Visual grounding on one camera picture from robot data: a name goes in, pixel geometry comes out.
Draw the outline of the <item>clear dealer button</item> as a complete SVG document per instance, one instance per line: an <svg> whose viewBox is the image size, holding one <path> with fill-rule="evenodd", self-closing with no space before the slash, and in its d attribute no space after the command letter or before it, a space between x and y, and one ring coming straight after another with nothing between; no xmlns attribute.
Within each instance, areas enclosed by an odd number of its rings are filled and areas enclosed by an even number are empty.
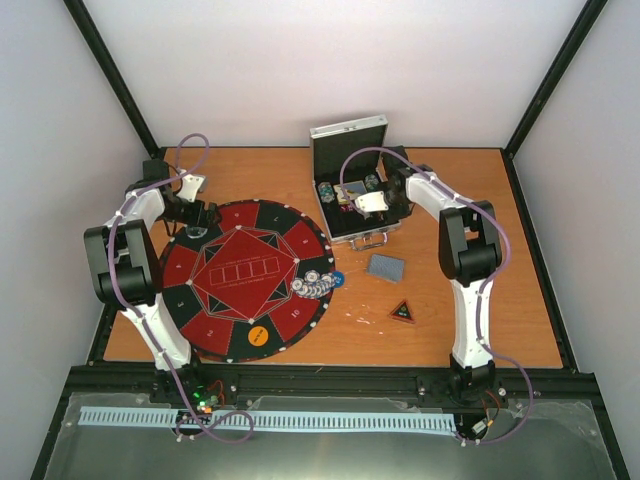
<svg viewBox="0 0 640 480"><path fill-rule="evenodd" d="M185 235L192 240L200 239L208 233L208 229L199 226L186 226Z"/></svg>

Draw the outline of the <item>poker chip row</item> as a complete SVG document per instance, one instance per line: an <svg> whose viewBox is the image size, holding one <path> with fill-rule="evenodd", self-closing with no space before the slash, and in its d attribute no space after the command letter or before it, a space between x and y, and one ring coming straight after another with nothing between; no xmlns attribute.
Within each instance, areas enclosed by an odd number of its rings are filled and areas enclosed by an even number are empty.
<svg viewBox="0 0 640 480"><path fill-rule="evenodd" d="M331 204L336 200L336 192L330 182L321 182L317 190L322 203Z"/></svg>
<svg viewBox="0 0 640 480"><path fill-rule="evenodd" d="M375 173L371 173L365 176L364 185L367 193L379 191L381 189L381 180Z"/></svg>

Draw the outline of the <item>grey card deck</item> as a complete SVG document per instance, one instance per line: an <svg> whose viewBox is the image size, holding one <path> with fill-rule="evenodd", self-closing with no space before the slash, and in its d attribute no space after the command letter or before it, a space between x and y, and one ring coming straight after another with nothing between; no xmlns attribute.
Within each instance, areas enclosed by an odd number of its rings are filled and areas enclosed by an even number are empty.
<svg viewBox="0 0 640 480"><path fill-rule="evenodd" d="M377 278L399 283L404 277L405 261L400 258L372 254L366 268L366 273Z"/></svg>

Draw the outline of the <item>blue small blind button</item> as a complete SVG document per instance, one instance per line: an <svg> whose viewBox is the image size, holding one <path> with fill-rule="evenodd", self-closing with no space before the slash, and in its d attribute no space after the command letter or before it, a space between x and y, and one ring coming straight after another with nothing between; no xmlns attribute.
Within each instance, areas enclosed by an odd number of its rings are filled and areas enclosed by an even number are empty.
<svg viewBox="0 0 640 480"><path fill-rule="evenodd" d="M334 288L340 288L345 283L345 276L342 272L334 271L331 273L332 285Z"/></svg>

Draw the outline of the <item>blue white poker chips pile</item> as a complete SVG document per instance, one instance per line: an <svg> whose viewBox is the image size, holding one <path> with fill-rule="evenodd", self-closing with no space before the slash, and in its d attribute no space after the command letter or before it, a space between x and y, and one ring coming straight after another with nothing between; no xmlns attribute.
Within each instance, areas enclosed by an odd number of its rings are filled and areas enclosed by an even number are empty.
<svg viewBox="0 0 640 480"><path fill-rule="evenodd" d="M319 299L329 294L335 284L336 280L332 274L320 274L315 270L310 270L303 278L295 278L291 282L291 289L301 298Z"/></svg>

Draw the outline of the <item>orange big blind button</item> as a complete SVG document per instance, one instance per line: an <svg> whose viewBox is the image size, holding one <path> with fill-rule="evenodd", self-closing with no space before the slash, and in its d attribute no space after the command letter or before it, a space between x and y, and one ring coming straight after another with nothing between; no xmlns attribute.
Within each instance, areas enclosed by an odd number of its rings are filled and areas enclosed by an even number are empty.
<svg viewBox="0 0 640 480"><path fill-rule="evenodd" d="M261 347L269 340L269 331L264 326L252 327L248 333L248 342L253 347Z"/></svg>

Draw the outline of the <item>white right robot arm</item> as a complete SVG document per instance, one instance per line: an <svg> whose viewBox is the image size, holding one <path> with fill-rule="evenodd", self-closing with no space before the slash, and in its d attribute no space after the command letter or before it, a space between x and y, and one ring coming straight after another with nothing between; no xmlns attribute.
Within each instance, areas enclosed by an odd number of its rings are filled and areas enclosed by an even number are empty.
<svg viewBox="0 0 640 480"><path fill-rule="evenodd" d="M438 221L438 262L454 297L455 338L449 395L469 403L491 388L495 360L490 341L490 296L502 264L500 230L488 201L473 201L427 166L409 162L402 147L381 154L389 209L405 216L419 206Z"/></svg>

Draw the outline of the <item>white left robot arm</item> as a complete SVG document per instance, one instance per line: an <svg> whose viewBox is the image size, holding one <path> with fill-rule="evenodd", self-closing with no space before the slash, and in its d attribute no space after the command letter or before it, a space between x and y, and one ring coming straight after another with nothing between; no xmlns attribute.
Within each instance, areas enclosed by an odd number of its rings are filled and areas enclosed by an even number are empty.
<svg viewBox="0 0 640 480"><path fill-rule="evenodd" d="M221 216L215 204L197 198L206 188L204 175L163 160L145 162L143 172L113 217L84 232L92 285L101 302L121 311L138 330L153 355L159 388L193 403L206 395L208 378L164 301L150 230L158 220L175 221L204 235Z"/></svg>

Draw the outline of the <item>boxed card deck in case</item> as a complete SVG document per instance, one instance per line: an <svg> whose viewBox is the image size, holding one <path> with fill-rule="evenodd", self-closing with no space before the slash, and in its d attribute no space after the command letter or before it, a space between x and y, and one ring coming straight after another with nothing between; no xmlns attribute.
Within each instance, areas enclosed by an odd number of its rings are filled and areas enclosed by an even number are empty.
<svg viewBox="0 0 640 480"><path fill-rule="evenodd" d="M336 198L339 204L346 205L350 201L354 201L361 195L367 193L367 188L362 180L347 182L344 186L336 184L333 186Z"/></svg>

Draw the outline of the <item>aluminium poker chip case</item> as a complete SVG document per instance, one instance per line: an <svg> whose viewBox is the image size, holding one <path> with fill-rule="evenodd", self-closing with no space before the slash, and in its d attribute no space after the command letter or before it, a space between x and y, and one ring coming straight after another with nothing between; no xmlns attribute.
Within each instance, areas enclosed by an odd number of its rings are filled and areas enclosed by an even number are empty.
<svg viewBox="0 0 640 480"><path fill-rule="evenodd" d="M348 243L355 251L381 247L387 244L389 233L400 226L398 220L389 220L386 212L342 213L337 198L324 204L317 190L321 182L330 182L332 186L364 182L371 173L377 174L382 183L378 149L384 145L387 127L386 116L378 114L310 129L312 184L333 244Z"/></svg>

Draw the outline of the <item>round red black poker mat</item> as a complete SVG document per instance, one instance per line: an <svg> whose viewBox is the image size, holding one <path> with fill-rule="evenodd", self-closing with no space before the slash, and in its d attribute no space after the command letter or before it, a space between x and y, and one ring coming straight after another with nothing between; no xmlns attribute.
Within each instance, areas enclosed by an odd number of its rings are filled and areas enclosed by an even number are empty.
<svg viewBox="0 0 640 480"><path fill-rule="evenodd" d="M291 282L310 271L336 270L331 245L306 214L275 201L230 202L222 220L196 240L180 229L160 257L163 298L179 332L207 360L242 363L291 348L320 322L332 294L294 294ZM268 342L253 347L252 327Z"/></svg>

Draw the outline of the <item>red black triangular button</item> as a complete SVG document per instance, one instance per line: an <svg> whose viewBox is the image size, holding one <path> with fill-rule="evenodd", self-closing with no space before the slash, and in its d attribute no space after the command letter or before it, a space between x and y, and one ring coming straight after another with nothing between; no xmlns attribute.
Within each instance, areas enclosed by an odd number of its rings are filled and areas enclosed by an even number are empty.
<svg viewBox="0 0 640 480"><path fill-rule="evenodd" d="M404 322L407 324L415 324L416 320L414 318L414 315L411 311L411 308L409 306L409 303L406 299L402 300L396 307L394 307L390 313L388 314L388 316L393 319L393 320L397 320L400 322Z"/></svg>

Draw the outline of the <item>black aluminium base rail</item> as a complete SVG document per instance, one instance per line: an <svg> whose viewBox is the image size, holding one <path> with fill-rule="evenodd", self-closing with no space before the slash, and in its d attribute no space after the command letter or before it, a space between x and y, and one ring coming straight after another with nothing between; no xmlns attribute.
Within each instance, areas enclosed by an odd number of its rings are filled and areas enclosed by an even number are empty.
<svg viewBox="0 0 640 480"><path fill-rule="evenodd" d="M471 401L486 386L455 388L447 368L339 367L250 364L204 364L197 369L199 384L220 381L226 401L240 406L262 396L374 397L411 405L452 406ZM63 392L144 393L166 396L173 403L175 384L150 363L97 362L73 367Z"/></svg>

